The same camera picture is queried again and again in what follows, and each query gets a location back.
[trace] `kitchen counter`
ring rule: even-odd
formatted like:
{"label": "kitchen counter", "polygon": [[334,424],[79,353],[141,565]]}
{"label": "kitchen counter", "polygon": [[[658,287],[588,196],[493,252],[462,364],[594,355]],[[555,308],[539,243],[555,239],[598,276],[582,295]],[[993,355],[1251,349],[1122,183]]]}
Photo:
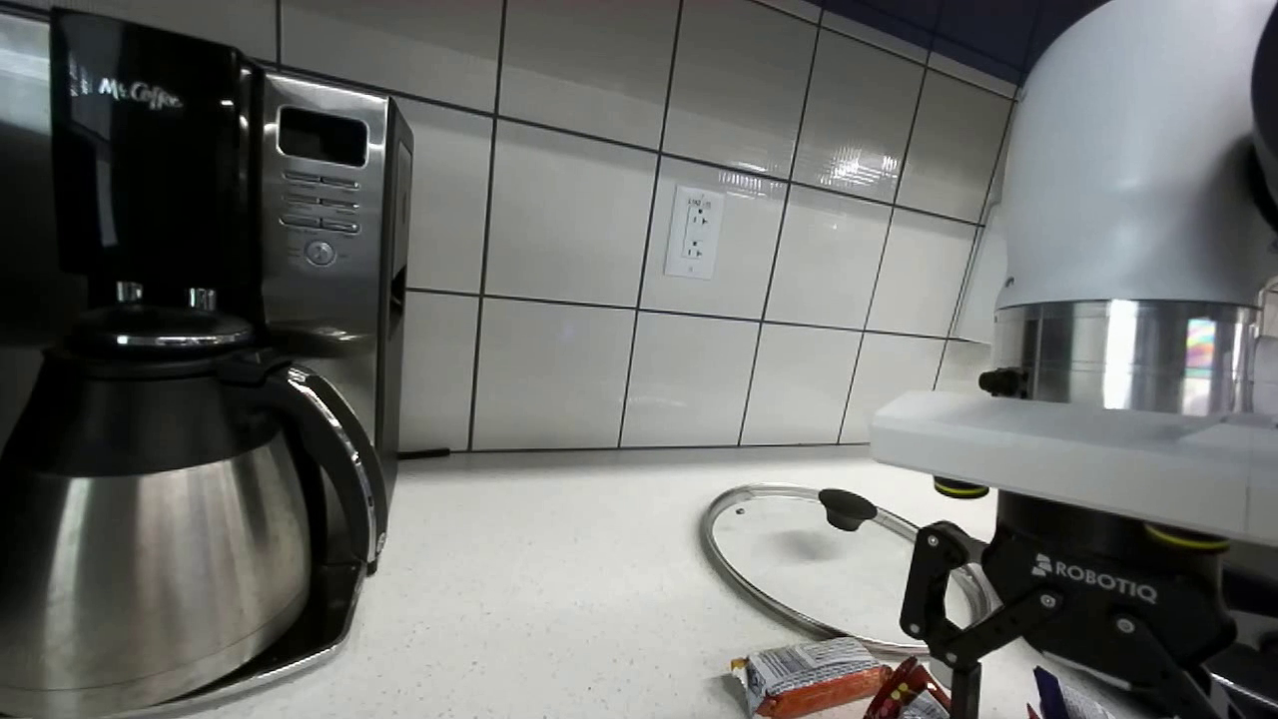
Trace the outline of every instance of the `kitchen counter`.
{"label": "kitchen counter", "polygon": [[[699,514],[740,482],[852,489],[990,536],[990,500],[951,502],[861,453],[419,461],[344,654],[209,715],[735,719],[727,659],[803,641],[699,550]],[[1021,669],[1026,646],[988,665],[988,715],[1026,715]]]}

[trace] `wall tile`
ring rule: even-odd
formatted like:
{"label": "wall tile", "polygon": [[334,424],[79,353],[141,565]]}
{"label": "wall tile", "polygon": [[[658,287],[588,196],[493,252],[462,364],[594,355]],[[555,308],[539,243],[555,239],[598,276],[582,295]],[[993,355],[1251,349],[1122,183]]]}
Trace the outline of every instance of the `wall tile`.
{"label": "wall tile", "polygon": [[487,292],[635,308],[651,183],[646,152],[503,126]]}
{"label": "wall tile", "polygon": [[951,59],[951,56],[943,56],[943,54],[931,54],[931,56],[927,56],[927,70],[947,74],[947,78],[959,78],[959,79],[968,79],[968,84],[980,84],[981,94],[993,94],[993,98],[1001,98],[1001,99],[1014,99],[1014,84],[1010,84],[1010,79],[990,78],[990,74],[980,74],[980,70],[968,70],[968,64],[959,64],[959,59]]}
{"label": "wall tile", "polygon": [[668,147],[792,172],[816,30],[742,0],[686,0]]}
{"label": "wall tile", "polygon": [[981,371],[990,367],[988,343],[947,343],[943,376],[933,380],[937,392],[988,397],[980,389]]}
{"label": "wall tile", "polygon": [[1010,99],[927,74],[899,203],[981,221]]}
{"label": "wall tile", "polygon": [[475,448],[615,448],[635,311],[483,304]]}
{"label": "wall tile", "polygon": [[931,392],[937,359],[943,339],[867,335],[843,417],[843,444],[867,444],[871,417],[883,403],[907,392]]}
{"label": "wall tile", "polygon": [[857,339],[768,325],[742,444],[835,444]]}
{"label": "wall tile", "polygon": [[503,0],[284,0],[284,64],[497,107]]}
{"label": "wall tile", "polygon": [[398,99],[410,164],[409,284],[479,292],[493,119]]}
{"label": "wall tile", "polygon": [[768,321],[861,327],[888,215],[883,203],[795,189]]}
{"label": "wall tile", "polygon": [[276,0],[55,0],[55,8],[121,16],[132,23],[237,44],[256,59],[276,59]]}
{"label": "wall tile", "polygon": [[816,23],[821,16],[821,8],[816,0],[760,0],[760,3],[792,14],[792,16],[807,20],[807,23]]}
{"label": "wall tile", "polygon": [[891,34],[879,34],[871,23],[857,23],[852,16],[821,14],[821,30],[839,34],[839,38],[852,38],[852,42],[861,42],[861,44],[875,44],[875,48],[893,54],[903,59],[927,64],[927,48],[907,44],[907,42],[899,42]]}
{"label": "wall tile", "polygon": [[475,317],[470,295],[409,295],[403,317],[403,420],[398,448],[467,448],[470,436],[470,376],[475,376]]}
{"label": "wall tile", "polygon": [[891,201],[919,94],[919,64],[821,38],[795,181]]}
{"label": "wall tile", "polygon": [[976,227],[933,215],[893,211],[888,261],[871,308],[879,332],[947,335],[968,273]]}
{"label": "wall tile", "polygon": [[755,325],[640,317],[626,448],[735,444]]}
{"label": "wall tile", "polygon": [[[722,191],[714,276],[686,279],[668,273],[680,189]],[[760,321],[783,196],[785,189],[771,181],[668,162],[646,243],[644,308]]]}
{"label": "wall tile", "polygon": [[658,143],[675,0],[510,0],[503,112]]}

